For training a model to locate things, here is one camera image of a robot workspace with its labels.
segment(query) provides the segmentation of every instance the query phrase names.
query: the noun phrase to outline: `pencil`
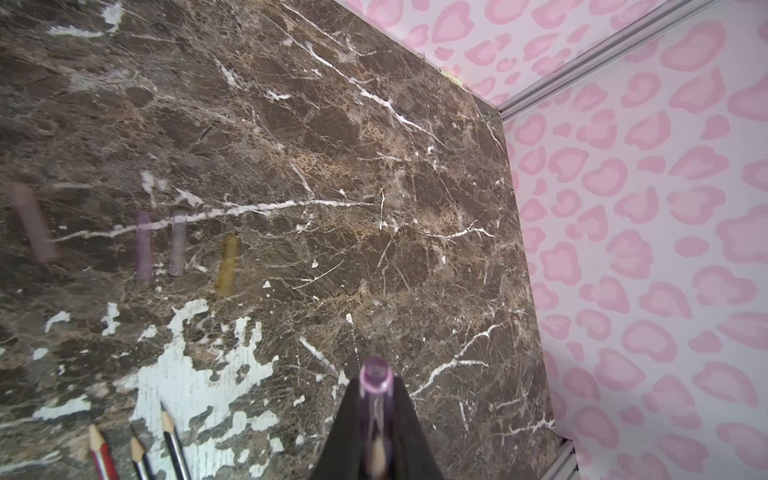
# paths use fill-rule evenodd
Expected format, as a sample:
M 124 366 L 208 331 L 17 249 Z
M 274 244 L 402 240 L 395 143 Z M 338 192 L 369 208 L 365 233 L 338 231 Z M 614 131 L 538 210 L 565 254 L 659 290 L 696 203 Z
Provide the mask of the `pencil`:
M 134 461 L 134 469 L 139 480 L 153 480 L 154 476 L 152 476 L 152 471 L 149 469 L 147 453 L 135 435 L 131 436 L 131 458 Z
M 181 442 L 179 442 L 179 435 L 176 433 L 174 420 L 165 411 L 162 403 L 160 404 L 160 409 L 163 416 L 163 437 L 165 437 L 165 445 L 170 452 L 170 460 L 174 463 L 176 478 L 177 480 L 191 480 L 187 462 L 184 460 L 184 452 L 181 451 Z
M 96 428 L 96 425 L 88 427 L 88 436 L 91 440 L 91 457 L 101 480 L 119 480 L 118 472 L 114 469 L 112 457 L 109 455 L 109 446 L 104 437 Z

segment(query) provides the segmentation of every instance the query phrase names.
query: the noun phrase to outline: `yellow chalk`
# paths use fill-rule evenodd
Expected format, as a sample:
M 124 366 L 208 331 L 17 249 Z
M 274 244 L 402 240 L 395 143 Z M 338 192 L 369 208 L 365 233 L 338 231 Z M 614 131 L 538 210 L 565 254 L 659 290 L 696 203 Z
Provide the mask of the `yellow chalk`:
M 216 284 L 219 295 L 227 297 L 234 293 L 235 267 L 237 267 L 237 237 L 231 235 L 224 241 L 224 253 L 219 267 L 219 281 Z

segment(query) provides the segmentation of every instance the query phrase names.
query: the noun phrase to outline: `purple cap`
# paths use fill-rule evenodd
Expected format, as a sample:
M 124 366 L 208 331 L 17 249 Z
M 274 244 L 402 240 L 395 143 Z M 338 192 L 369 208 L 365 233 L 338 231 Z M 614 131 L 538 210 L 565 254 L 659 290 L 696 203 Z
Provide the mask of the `purple cap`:
M 389 364 L 378 356 L 366 359 L 360 369 L 360 393 L 373 395 L 392 394 L 395 376 Z

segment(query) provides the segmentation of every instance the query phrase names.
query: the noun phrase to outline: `white paint patch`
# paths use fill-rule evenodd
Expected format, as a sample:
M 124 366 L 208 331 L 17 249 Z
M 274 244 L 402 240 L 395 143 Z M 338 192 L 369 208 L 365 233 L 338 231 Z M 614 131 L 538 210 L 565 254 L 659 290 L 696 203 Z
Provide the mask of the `white paint patch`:
M 280 438 L 275 437 L 274 439 L 270 439 L 270 449 L 272 449 L 272 453 L 280 453 L 283 450 L 283 442 L 280 441 Z
M 68 27 L 50 27 L 48 29 L 49 35 L 67 35 L 69 37 L 81 37 L 81 38 L 97 38 L 104 36 L 103 33 L 100 31 L 89 31 L 89 30 L 83 30 L 82 28 L 73 27 L 72 25 L 69 25 Z
M 275 100 L 287 100 L 291 98 L 293 95 L 291 94 L 276 94 L 275 92 L 271 90 L 267 90 L 264 97 L 269 101 L 275 101 Z
M 101 322 L 106 323 L 107 328 L 101 332 L 101 335 L 111 335 L 118 329 L 120 322 L 115 319 L 119 316 L 120 310 L 118 310 L 118 305 L 112 302 L 107 303 L 107 315 L 101 318 Z
M 139 340 L 137 341 L 140 342 L 143 339 L 154 338 L 156 335 L 157 327 L 155 325 L 149 325 L 145 331 L 141 332 L 141 335 L 139 335 Z
M 178 205 L 184 200 L 186 200 L 187 203 L 192 207 L 196 207 L 197 205 L 202 205 L 204 203 L 202 198 L 198 197 L 195 194 L 192 194 L 191 192 L 188 192 L 186 190 L 181 190 L 180 188 L 177 188 L 176 191 L 179 194 L 174 199 L 174 202 L 172 203 L 173 205 Z
M 61 406 L 40 407 L 32 414 L 33 419 L 52 420 L 72 413 L 85 412 L 91 409 L 91 403 L 85 395 L 72 399 Z
M 107 32 L 115 33 L 120 28 L 120 22 L 123 19 L 123 2 L 104 7 L 104 10 L 101 11 L 101 17 L 104 19 L 104 23 L 112 25 L 112 28 Z
M 35 349 L 35 351 L 32 352 L 32 360 L 39 360 L 46 355 L 48 355 L 48 349 Z
M 69 313 L 66 313 L 64 310 L 61 312 L 53 315 L 51 318 L 48 319 L 47 322 L 45 322 L 45 332 L 48 333 L 51 331 L 51 325 L 57 322 L 68 322 L 71 320 L 71 316 Z
M 339 374 L 339 385 L 349 385 L 349 380 L 346 378 L 346 374 L 344 373 L 344 370 L 341 371 Z
M 142 367 L 138 372 L 115 383 L 115 386 L 122 389 L 138 390 L 136 407 L 131 420 L 143 419 L 147 430 L 158 435 L 148 455 L 156 471 L 164 471 L 166 477 L 173 471 L 173 467 L 170 458 L 162 455 L 164 447 L 159 435 L 159 432 L 162 432 L 159 415 L 161 400 L 173 414 L 179 433 L 186 432 L 189 429 L 190 420 L 209 408 L 211 413 L 200 427 L 201 432 L 220 425 L 232 415 L 232 428 L 222 436 L 209 438 L 205 442 L 194 443 L 184 448 L 193 478 L 214 476 L 219 468 L 235 464 L 235 454 L 232 449 L 217 447 L 224 439 L 239 435 L 248 427 L 263 431 L 280 421 L 271 411 L 266 411 L 255 419 L 248 419 L 245 412 L 233 414 L 229 408 L 231 402 L 245 395 L 253 386 L 259 385 L 263 379 L 273 374 L 273 362 L 277 357 L 272 362 L 261 365 L 254 355 L 257 344 L 261 341 L 261 323 L 253 324 L 248 339 L 247 327 L 250 318 L 236 320 L 237 327 L 234 334 L 237 344 L 222 355 L 222 361 L 226 365 L 217 371 L 218 380 L 210 379 L 213 375 L 210 369 L 196 370 L 192 365 L 192 359 L 184 355 L 185 324 L 190 323 L 195 315 L 207 311 L 208 304 L 205 299 L 187 302 L 178 310 L 174 308 L 174 318 L 167 327 L 173 334 L 173 338 L 165 345 L 165 350 L 157 358 L 156 363 Z M 238 376 L 246 366 L 247 373 L 244 376 Z M 183 386 L 183 394 L 180 394 L 179 386 Z
M 264 471 L 266 470 L 266 467 L 268 467 L 269 465 L 270 465 L 270 460 L 267 459 L 264 465 L 259 465 L 257 463 L 251 466 L 251 468 L 248 469 L 248 473 L 250 473 L 250 476 L 252 478 L 261 478 L 261 475 L 264 475 Z

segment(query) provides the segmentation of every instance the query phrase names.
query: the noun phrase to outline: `chalk stick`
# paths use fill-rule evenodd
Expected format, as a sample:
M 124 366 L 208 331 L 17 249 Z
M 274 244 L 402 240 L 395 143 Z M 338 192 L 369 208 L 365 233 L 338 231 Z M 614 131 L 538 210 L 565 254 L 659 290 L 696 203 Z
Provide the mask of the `chalk stick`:
M 170 266 L 168 273 L 174 276 L 184 272 L 184 249 L 187 236 L 187 212 L 174 211 L 173 226 L 170 231 Z
M 235 287 L 235 267 L 237 266 L 237 237 L 229 236 L 224 242 L 224 252 L 219 267 L 219 281 L 216 290 L 223 297 L 232 296 Z
M 152 215 L 136 214 L 136 281 L 152 280 Z
M 16 182 L 12 188 L 13 203 L 16 213 L 22 221 L 32 252 L 39 263 L 49 263 L 61 258 L 58 246 L 51 237 L 51 230 L 43 217 L 40 205 L 35 200 L 35 193 L 27 184 Z

